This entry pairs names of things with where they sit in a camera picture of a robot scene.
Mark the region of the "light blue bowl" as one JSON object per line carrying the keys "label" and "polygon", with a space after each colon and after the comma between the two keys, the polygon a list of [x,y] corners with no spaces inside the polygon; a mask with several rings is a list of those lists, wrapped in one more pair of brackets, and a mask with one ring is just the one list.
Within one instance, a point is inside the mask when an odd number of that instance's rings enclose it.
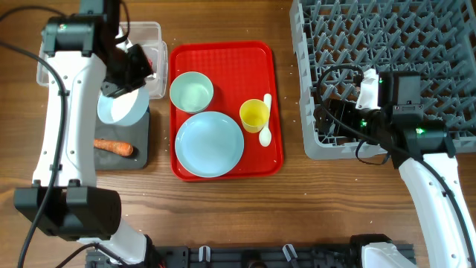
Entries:
{"label": "light blue bowl", "polygon": [[97,116],[104,124],[122,127],[132,126],[146,113],[149,106],[149,92],[145,87],[121,95],[118,98],[99,94]]}

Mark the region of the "mint green bowl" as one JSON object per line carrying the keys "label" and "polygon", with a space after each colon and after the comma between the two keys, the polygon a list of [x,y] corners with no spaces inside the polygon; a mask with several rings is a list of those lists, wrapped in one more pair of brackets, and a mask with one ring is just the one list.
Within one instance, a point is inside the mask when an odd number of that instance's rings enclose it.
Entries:
{"label": "mint green bowl", "polygon": [[203,112],[213,99],[214,87],[211,80],[197,71],[180,74],[170,85],[170,100],[182,112]]}

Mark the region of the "orange carrot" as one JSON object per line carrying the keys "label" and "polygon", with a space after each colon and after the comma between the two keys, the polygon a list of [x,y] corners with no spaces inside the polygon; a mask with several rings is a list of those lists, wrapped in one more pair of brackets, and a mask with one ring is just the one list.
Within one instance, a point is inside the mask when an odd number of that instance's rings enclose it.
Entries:
{"label": "orange carrot", "polygon": [[129,157],[134,152],[134,147],[124,141],[95,139],[94,148],[109,151],[122,157]]}

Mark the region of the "yellow plastic cup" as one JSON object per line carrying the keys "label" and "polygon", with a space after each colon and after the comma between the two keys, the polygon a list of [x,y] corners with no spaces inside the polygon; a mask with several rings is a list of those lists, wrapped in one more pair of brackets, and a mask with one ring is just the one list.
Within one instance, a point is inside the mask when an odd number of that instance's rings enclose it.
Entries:
{"label": "yellow plastic cup", "polygon": [[245,131],[258,133],[268,122],[270,111],[263,101],[250,99],[239,108],[239,117]]}

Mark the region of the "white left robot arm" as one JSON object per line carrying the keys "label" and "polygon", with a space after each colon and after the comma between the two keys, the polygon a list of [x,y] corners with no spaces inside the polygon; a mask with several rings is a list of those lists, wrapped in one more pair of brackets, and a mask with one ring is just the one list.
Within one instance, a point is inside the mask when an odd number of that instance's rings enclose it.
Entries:
{"label": "white left robot arm", "polygon": [[117,13],[53,17],[42,35],[50,78],[45,134],[32,184],[16,189],[14,205],[33,230],[93,246],[123,267],[153,267],[152,241],[122,218],[119,194],[97,186],[94,166],[99,106],[109,124],[141,131],[147,56],[126,45]]}

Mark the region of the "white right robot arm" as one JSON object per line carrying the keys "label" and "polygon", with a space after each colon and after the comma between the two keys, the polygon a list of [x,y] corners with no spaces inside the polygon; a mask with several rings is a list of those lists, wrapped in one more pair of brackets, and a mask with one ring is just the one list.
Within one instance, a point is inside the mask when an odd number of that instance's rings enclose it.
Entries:
{"label": "white right robot arm", "polygon": [[362,71],[353,66],[360,89],[355,115],[341,120],[320,92],[315,102],[333,122],[392,159],[419,218],[433,267],[474,267],[475,228],[460,187],[456,149],[442,121],[426,121],[415,71]]}

